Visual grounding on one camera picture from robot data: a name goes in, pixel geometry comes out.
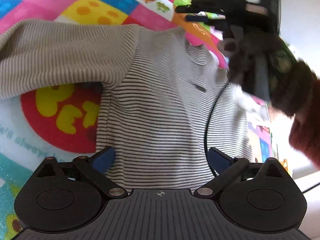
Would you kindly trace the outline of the red fuzzy sleeve forearm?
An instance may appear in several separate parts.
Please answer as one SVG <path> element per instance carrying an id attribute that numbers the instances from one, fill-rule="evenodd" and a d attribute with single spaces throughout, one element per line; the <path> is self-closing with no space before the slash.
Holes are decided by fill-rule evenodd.
<path id="1" fill-rule="evenodd" d="M 319 80 L 314 83 L 313 97 L 306 111 L 294 119 L 289 143 L 319 168 Z"/>

